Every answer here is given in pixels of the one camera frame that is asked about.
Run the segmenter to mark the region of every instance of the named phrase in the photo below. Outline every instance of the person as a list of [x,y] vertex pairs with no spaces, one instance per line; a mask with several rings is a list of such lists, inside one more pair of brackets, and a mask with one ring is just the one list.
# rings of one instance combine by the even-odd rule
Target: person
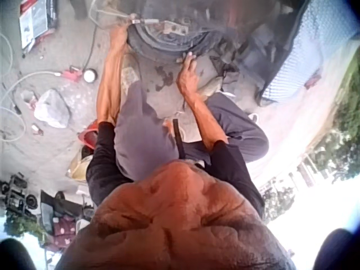
[[264,202],[246,168],[266,154],[264,132],[221,93],[204,102],[188,53],[177,86],[202,141],[183,143],[179,159],[126,41],[126,26],[111,31],[97,97],[87,182],[98,208],[57,269],[295,269],[262,222]]

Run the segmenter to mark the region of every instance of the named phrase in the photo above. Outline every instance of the hand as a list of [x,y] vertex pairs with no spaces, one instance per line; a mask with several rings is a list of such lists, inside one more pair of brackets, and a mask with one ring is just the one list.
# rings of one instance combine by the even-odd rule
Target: hand
[[122,25],[117,25],[110,31],[110,49],[122,50],[127,46],[129,22],[125,21]]
[[184,60],[182,70],[180,71],[176,84],[178,85],[180,93],[183,97],[189,98],[197,91],[197,84],[199,77],[195,73],[197,62],[196,56],[189,52]]

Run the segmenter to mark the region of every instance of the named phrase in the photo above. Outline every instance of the checkered cloth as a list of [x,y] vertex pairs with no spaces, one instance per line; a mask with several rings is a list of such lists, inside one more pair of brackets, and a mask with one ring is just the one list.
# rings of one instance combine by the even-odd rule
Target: checkered cloth
[[312,0],[305,11],[294,46],[263,97],[284,102],[342,45],[359,31],[359,22],[344,0]]

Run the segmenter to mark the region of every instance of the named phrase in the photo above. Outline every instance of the gray pants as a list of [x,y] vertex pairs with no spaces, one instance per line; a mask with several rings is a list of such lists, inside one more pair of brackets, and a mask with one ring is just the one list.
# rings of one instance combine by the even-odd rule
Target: gray pants
[[[229,144],[239,147],[247,163],[267,153],[269,144],[265,133],[229,98],[215,93],[206,104],[229,137]],[[183,145],[187,159],[210,164],[202,141]],[[179,158],[175,140],[146,102],[141,82],[129,87],[121,107],[115,127],[115,151],[120,171],[134,181],[146,178],[156,168]]]

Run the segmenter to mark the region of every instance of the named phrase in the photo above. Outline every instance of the black sleeve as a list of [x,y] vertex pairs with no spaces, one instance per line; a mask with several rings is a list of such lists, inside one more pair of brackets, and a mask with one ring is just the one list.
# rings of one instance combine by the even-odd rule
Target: black sleeve
[[98,126],[94,156],[86,171],[91,199],[98,206],[115,188],[123,183],[133,182],[118,169],[114,137],[114,126],[108,122],[101,122]]
[[223,141],[215,143],[210,153],[211,165],[205,170],[213,177],[231,184],[255,208],[260,217],[264,213],[264,200],[251,181],[244,158],[237,146],[228,145]]

